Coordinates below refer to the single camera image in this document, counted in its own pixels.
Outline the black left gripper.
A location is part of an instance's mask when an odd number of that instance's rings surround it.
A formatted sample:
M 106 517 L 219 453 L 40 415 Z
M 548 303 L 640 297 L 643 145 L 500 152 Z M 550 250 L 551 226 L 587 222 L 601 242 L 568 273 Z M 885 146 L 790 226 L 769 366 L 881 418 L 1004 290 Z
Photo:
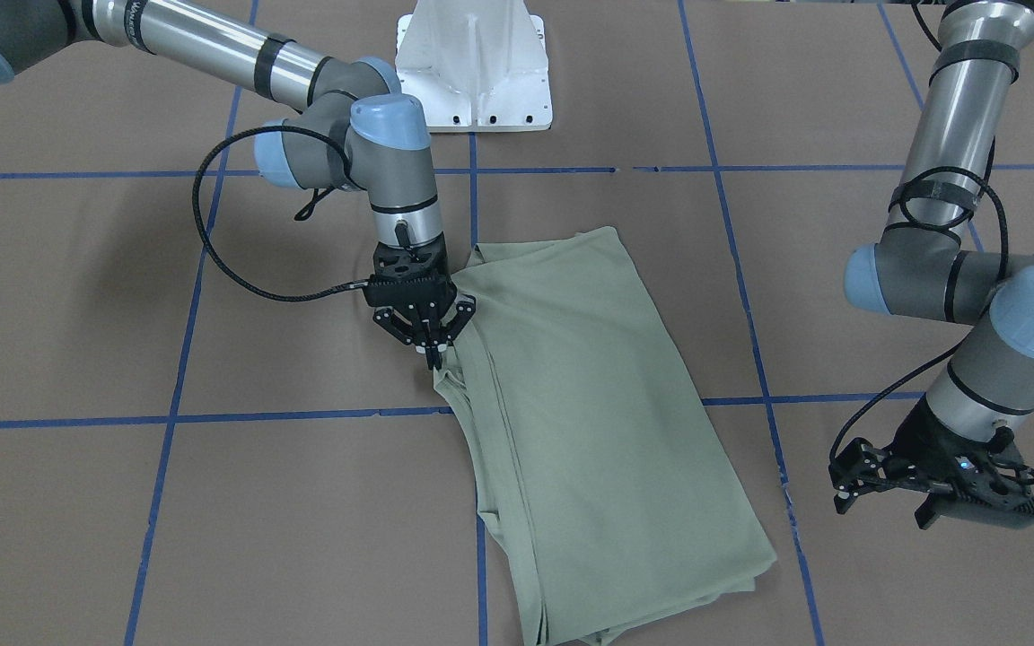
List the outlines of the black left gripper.
M 1010 428 L 998 425 L 989 441 L 960 436 L 932 412 L 926 397 L 904 418 L 890 445 L 873 447 L 853 438 L 828 465 L 837 514 L 861 496 L 894 488 L 914 476 L 956 502 L 1034 502 L 1034 469 L 1023 462 Z

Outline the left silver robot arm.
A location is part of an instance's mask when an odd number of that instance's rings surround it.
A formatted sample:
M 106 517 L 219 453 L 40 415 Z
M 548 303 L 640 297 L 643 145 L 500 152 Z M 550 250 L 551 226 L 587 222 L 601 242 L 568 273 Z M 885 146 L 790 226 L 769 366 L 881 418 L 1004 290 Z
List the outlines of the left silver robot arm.
M 1010 253 L 989 171 L 1033 40 L 1034 1 L 952 1 L 932 37 L 939 52 L 885 229 L 846 262 L 844 290 L 861 310 L 969 331 L 935 357 L 940 375 L 887 447 L 838 431 L 828 473 L 840 514 L 908 490 L 924 494 L 920 528 L 1034 523 L 1034 467 L 1014 442 L 1034 412 L 1034 254 Z

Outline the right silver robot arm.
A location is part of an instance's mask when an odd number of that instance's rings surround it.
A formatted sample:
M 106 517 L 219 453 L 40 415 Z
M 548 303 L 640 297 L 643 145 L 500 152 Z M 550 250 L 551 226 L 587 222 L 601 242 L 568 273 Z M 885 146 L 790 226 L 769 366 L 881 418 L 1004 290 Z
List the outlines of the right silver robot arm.
M 206 257 L 243 289 L 287 301 L 230 269 L 202 208 L 209 165 L 250 140 L 258 176 L 311 192 L 296 220 L 337 191 L 368 199 L 377 238 L 371 274 L 305 300 L 360 291 L 374 324 L 422 353 L 431 371 L 442 368 L 477 304 L 449 270 L 422 103 L 403 91 L 389 62 L 340 60 L 192 1 L 0 1 L 0 85 L 79 42 L 135 48 L 294 111 L 294 118 L 229 134 L 197 164 L 192 212 Z

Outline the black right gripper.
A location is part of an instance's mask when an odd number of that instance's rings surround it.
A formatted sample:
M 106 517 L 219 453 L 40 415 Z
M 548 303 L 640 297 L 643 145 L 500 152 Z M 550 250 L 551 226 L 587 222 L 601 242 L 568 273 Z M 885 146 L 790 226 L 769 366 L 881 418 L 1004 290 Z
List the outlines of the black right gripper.
M 425 359 L 427 368 L 439 368 L 439 353 L 454 344 L 477 312 L 476 297 L 457 297 L 449 273 L 446 240 L 435 238 L 414 249 L 377 244 L 373 274 L 364 287 L 368 306 L 377 308 L 373 322 Z M 410 305 L 417 310 L 407 310 Z M 420 308 L 447 310 L 442 322 L 423 318 Z M 407 310 L 407 315 L 397 310 Z

